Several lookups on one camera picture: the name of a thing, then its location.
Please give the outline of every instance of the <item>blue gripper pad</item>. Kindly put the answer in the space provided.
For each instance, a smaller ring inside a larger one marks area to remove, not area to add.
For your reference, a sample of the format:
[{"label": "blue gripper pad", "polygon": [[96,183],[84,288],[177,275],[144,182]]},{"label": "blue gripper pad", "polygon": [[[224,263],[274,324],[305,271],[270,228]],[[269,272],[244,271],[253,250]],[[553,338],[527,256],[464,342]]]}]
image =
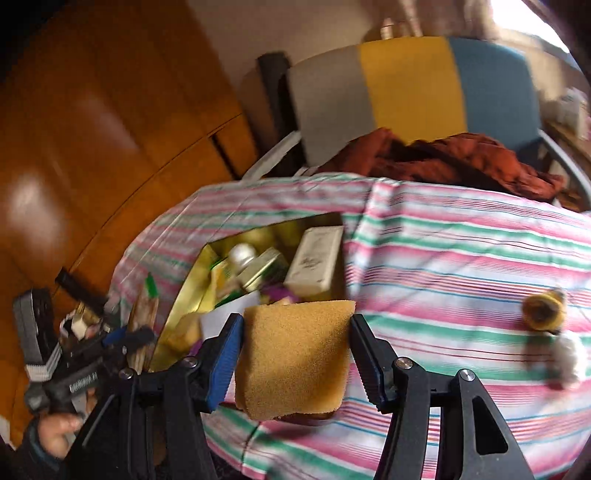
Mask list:
[{"label": "blue gripper pad", "polygon": [[206,397],[206,404],[210,411],[215,410],[226,397],[232,374],[236,369],[238,355],[240,355],[243,330],[244,318],[242,315],[232,313],[215,339],[217,356],[210,367],[209,390]]}]

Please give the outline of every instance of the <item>chair armrest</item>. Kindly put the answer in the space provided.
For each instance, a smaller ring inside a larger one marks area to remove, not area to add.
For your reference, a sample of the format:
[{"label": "chair armrest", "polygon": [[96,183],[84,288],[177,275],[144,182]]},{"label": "chair armrest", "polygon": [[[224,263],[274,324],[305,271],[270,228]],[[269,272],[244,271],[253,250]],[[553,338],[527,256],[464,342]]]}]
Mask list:
[{"label": "chair armrest", "polygon": [[275,167],[285,155],[301,141],[299,130],[287,134],[277,145],[265,153],[256,163],[242,176],[241,181],[259,180]]},{"label": "chair armrest", "polygon": [[539,130],[540,137],[544,146],[548,149],[548,153],[553,160],[556,160],[561,167],[564,168],[571,180],[573,180],[579,187],[579,192],[582,195],[583,211],[591,210],[591,181],[585,172],[579,167],[568,154],[552,140],[548,134]]}]

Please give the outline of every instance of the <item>human hand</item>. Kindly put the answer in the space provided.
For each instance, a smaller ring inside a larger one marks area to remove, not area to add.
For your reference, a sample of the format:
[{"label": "human hand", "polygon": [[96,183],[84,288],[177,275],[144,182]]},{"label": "human hand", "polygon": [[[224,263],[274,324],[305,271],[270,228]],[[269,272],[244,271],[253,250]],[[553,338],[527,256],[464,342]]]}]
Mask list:
[{"label": "human hand", "polygon": [[70,450],[66,434],[82,427],[82,420],[72,413],[56,413],[39,419],[37,433],[43,449],[56,458],[65,458]]}]

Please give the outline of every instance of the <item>metal screw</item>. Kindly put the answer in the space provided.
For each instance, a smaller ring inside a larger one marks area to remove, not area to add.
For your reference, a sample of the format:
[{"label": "metal screw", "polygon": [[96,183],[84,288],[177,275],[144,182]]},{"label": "metal screw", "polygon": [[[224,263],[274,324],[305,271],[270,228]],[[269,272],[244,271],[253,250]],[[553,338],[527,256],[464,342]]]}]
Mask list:
[{"label": "metal screw", "polygon": [[402,368],[403,370],[408,370],[413,367],[413,361],[405,356],[397,358],[394,363],[396,363],[398,368]]},{"label": "metal screw", "polygon": [[122,378],[123,380],[129,380],[131,377],[133,377],[135,374],[135,371],[129,367],[124,368],[123,370],[119,371],[119,378]]},{"label": "metal screw", "polygon": [[460,377],[462,377],[467,382],[471,382],[476,378],[476,374],[472,370],[468,370],[467,368],[462,368],[460,370]]},{"label": "metal screw", "polygon": [[183,364],[187,368],[195,368],[197,366],[197,359],[193,356],[186,356],[183,358]]}]

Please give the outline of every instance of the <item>striped bedsheet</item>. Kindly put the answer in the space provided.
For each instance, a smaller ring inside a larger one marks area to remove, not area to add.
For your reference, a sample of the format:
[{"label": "striped bedsheet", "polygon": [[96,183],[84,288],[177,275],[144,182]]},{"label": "striped bedsheet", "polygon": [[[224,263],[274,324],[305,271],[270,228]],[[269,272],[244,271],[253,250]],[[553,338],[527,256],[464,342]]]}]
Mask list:
[{"label": "striped bedsheet", "polygon": [[[152,272],[161,329],[205,243],[324,212],[343,215],[348,293],[376,336],[427,370],[473,369],[536,477],[566,470],[591,432],[591,381],[559,389],[550,340],[527,330],[520,302],[564,288],[567,328],[591,345],[585,215],[501,193],[348,174],[210,186],[137,237],[115,270],[111,295],[127,317]],[[233,385],[226,399],[233,400]],[[251,478],[274,479],[370,479],[389,425],[368,403],[354,363],[341,408],[317,425],[257,423],[223,407],[203,419],[213,451]],[[434,478],[438,440],[432,410],[424,478]]]}]

